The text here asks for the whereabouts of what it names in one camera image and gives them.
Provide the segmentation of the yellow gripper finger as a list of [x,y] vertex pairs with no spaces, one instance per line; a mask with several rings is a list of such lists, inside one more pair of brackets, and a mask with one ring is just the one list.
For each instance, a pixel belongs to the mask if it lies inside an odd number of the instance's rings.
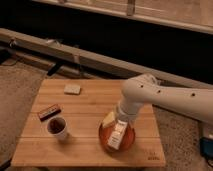
[[115,114],[114,112],[110,112],[102,121],[102,127],[105,128],[108,125],[112,124],[115,121]]

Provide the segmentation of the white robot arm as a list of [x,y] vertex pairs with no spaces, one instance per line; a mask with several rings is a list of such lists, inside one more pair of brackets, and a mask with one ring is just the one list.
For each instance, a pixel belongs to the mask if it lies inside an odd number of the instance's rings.
[[126,150],[133,144],[133,123],[145,103],[213,125],[213,89],[162,86],[153,75],[142,74],[125,80],[121,93],[115,110],[100,126],[99,139],[105,149]]

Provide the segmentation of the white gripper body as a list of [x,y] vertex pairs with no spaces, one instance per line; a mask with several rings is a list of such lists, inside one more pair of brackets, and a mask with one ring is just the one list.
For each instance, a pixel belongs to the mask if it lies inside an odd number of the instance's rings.
[[116,112],[116,118],[118,120],[123,122],[128,122],[128,123],[134,122],[134,117],[132,115],[128,115],[125,112],[123,112],[119,105],[116,106],[115,112]]

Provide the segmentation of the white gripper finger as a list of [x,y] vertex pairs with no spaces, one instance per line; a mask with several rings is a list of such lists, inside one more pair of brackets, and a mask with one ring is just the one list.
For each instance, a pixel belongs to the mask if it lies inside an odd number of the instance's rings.
[[118,150],[127,129],[127,122],[118,121],[108,139],[107,145]]

